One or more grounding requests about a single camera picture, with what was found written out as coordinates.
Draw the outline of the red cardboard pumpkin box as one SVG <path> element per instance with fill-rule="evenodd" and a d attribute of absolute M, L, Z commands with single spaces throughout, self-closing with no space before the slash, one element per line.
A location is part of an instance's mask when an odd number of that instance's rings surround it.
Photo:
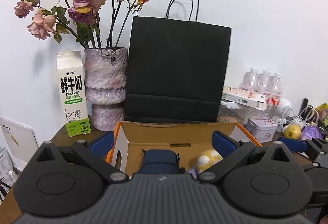
<path fill-rule="evenodd" d="M 137 172 L 142 164 L 142 150 L 164 149 L 180 156 L 180 166 L 194 167 L 198 157 L 212 148 L 212 134 L 220 131 L 236 141 L 248 139 L 256 146 L 261 144 L 240 124 L 143 124 L 121 121 L 114 130 L 115 142 L 106 162 L 127 175 Z"/>

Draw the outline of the yellow white plush toy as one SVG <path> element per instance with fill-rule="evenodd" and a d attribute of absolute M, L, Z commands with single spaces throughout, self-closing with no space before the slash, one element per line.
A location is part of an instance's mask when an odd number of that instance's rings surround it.
<path fill-rule="evenodd" d="M 217 164 L 223 160 L 223 157 L 215 150 L 209 149 L 201 153 L 197 161 L 197 172 L 198 174 L 209 169 L 211 166 Z"/>

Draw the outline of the water bottle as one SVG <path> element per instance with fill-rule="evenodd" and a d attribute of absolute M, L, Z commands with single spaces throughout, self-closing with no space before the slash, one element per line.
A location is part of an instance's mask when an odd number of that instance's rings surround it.
<path fill-rule="evenodd" d="M 271 72 L 268 70 L 263 70 L 262 73 L 259 74 L 257 80 L 257 90 L 261 94 L 270 94 L 270 77 Z"/>
<path fill-rule="evenodd" d="M 282 75 L 280 73 L 274 73 L 273 76 L 270 77 L 269 80 L 269 100 L 268 104 L 271 105 L 278 105 L 281 96 L 282 96 L 282 82 L 281 82 Z"/>
<path fill-rule="evenodd" d="M 244 75 L 243 81 L 239 85 L 239 88 L 242 90 L 255 92 L 257 89 L 258 76 L 259 70 L 256 68 L 250 68 L 250 70 Z"/>

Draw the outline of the white round charger device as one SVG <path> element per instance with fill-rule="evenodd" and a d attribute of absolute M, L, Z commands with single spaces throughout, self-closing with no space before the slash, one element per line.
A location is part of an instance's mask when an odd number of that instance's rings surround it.
<path fill-rule="evenodd" d="M 281 98 L 275 111 L 275 115 L 279 118 L 283 117 L 283 113 L 292 108 L 291 102 L 286 98 Z"/>

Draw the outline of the navy blue zip pouch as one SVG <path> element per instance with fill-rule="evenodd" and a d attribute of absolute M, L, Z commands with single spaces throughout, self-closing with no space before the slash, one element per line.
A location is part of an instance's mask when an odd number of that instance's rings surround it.
<path fill-rule="evenodd" d="M 184 174 L 184 167 L 180 167 L 180 156 L 171 150 L 141 149 L 143 159 L 138 174 L 167 175 Z"/>

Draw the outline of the white flat carton box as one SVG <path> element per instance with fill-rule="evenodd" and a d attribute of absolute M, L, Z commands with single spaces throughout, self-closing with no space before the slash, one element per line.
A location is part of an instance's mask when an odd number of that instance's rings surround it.
<path fill-rule="evenodd" d="M 266 97 L 264 95 L 230 86 L 223 87 L 222 99 L 258 110 L 266 110 L 267 108 Z"/>

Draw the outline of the water bottle right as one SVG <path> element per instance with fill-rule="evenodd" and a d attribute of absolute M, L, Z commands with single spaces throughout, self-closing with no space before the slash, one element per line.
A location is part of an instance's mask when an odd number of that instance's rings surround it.
<path fill-rule="evenodd" d="M 271 105 L 278 105 L 281 96 L 282 96 L 282 82 L 281 82 L 282 75 L 280 73 L 274 73 L 273 76 L 270 77 L 269 80 L 269 100 L 268 104 Z"/>

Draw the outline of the purple textured vase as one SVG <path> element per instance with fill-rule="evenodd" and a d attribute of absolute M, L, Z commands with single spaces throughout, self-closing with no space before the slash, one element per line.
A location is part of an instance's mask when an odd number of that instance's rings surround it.
<path fill-rule="evenodd" d="M 112 131 L 124 119 L 128 49 L 86 49 L 86 99 L 92 104 L 91 121 L 100 131 Z"/>

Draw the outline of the water bottle left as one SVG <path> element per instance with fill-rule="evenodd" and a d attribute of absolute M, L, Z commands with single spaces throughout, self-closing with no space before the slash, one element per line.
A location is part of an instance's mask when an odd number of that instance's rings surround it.
<path fill-rule="evenodd" d="M 256 68 L 250 68 L 250 70 L 244 75 L 243 81 L 239 85 L 239 88 L 242 90 L 255 92 L 257 89 L 258 76 L 259 70 Z"/>

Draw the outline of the dried pink rose bouquet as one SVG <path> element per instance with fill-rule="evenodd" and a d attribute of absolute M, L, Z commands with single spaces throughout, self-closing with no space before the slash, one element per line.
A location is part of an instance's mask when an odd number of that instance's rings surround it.
<path fill-rule="evenodd" d="M 61 43 L 64 34 L 72 34 L 76 42 L 85 49 L 101 49 L 101 33 L 99 27 L 99 10 L 106 0 L 63 0 L 65 6 L 55 5 L 50 10 L 43 8 L 40 0 L 19 0 L 15 7 L 15 15 L 25 18 L 33 13 L 28 31 L 37 39 L 45 41 L 53 37 Z M 123 2 L 127 2 L 127 15 L 136 14 L 142 10 L 149 0 L 111 0 L 112 16 L 105 49 L 115 51 L 119 39 L 113 39 L 114 26 Z"/>

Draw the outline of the small decorated tin box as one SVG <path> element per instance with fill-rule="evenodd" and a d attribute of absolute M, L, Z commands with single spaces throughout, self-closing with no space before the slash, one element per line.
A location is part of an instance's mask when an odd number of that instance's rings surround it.
<path fill-rule="evenodd" d="M 259 142 L 266 143 L 273 139 L 278 124 L 269 117 L 249 118 L 245 129 Z"/>

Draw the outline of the purple tissue pack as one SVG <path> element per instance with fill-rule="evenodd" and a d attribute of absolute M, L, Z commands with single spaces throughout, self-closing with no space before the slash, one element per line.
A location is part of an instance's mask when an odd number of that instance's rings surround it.
<path fill-rule="evenodd" d="M 312 140 L 313 138 L 322 139 L 316 126 L 305 126 L 301 132 L 301 140 Z"/>

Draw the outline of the clear plastic food container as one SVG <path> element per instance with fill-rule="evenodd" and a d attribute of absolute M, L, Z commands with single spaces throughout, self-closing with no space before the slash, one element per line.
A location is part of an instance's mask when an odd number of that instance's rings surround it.
<path fill-rule="evenodd" d="M 249 107 L 232 101 L 222 100 L 217 115 L 220 124 L 239 123 L 246 124 Z"/>

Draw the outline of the white booklet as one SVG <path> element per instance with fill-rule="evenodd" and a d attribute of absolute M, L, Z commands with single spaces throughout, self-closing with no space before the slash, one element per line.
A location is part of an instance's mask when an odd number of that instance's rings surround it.
<path fill-rule="evenodd" d="M 28 163 L 38 149 L 33 129 L 3 117 L 1 129 L 12 155 Z"/>

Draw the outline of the white green milk carton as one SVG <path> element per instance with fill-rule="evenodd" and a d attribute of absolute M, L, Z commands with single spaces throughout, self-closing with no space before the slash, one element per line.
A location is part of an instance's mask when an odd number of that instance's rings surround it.
<path fill-rule="evenodd" d="M 91 132 L 80 51 L 56 54 L 57 83 L 69 137 Z"/>

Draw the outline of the water bottle middle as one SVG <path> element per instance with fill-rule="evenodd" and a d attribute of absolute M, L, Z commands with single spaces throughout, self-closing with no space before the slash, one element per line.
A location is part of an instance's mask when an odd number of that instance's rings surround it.
<path fill-rule="evenodd" d="M 259 74 L 257 80 L 257 90 L 261 94 L 270 94 L 270 77 L 271 72 L 268 70 L 263 70 L 262 73 Z"/>

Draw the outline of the green yellow apple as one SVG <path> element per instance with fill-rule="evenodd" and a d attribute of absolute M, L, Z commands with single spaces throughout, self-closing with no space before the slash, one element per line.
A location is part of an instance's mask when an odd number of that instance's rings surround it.
<path fill-rule="evenodd" d="M 289 124 L 284 130 L 284 137 L 298 140 L 301 137 L 302 129 L 297 124 Z"/>

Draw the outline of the black paper shopping bag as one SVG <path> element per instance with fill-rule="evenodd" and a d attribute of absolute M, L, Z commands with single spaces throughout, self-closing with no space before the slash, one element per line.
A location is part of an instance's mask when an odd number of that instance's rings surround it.
<path fill-rule="evenodd" d="M 127 121 L 215 122 L 232 29 L 169 17 L 134 17 L 124 113 Z"/>

